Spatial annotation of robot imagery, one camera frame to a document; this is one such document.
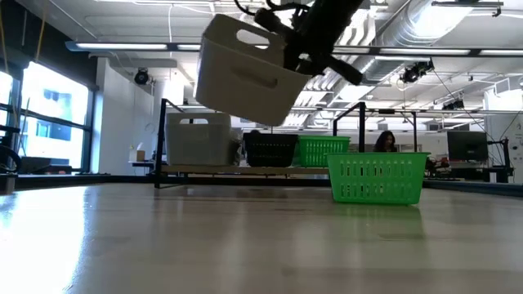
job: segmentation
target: black metal pole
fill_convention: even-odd
[[[160,121],[158,123],[158,141],[156,142],[156,159],[154,164],[154,187],[160,188],[162,181],[162,154],[163,142],[165,141],[165,112],[167,110],[167,99],[162,99],[160,106]]]
[[[412,112],[413,121],[414,121],[414,152],[418,152],[418,122],[416,121],[417,115],[415,112]]]
[[[361,103],[363,103],[363,102],[356,103],[354,106],[350,107],[343,114],[338,115],[337,118],[334,119],[334,122],[333,122],[333,136],[337,136],[337,121],[342,119],[342,118],[344,118],[352,110],[356,109],[356,107],[358,107]]]
[[[360,102],[360,142],[358,146],[360,153],[365,152],[365,109],[365,102]]]

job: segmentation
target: person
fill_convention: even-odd
[[[374,146],[374,152],[398,152],[398,149],[394,146],[396,138],[391,131],[384,131],[376,141]]]

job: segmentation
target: white plastic bin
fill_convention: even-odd
[[[197,123],[188,123],[190,119]],[[228,114],[167,114],[165,135],[169,165],[231,163]]]
[[[238,40],[245,30],[269,40],[266,49]],[[311,76],[283,67],[285,41],[235,18],[217,15],[199,55],[196,100],[267,126],[281,125]]]

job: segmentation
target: green basket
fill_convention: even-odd
[[[299,136],[294,166],[327,167],[326,154],[348,152],[351,138],[342,136]]]
[[[329,154],[333,196],[340,203],[416,204],[429,153]]]

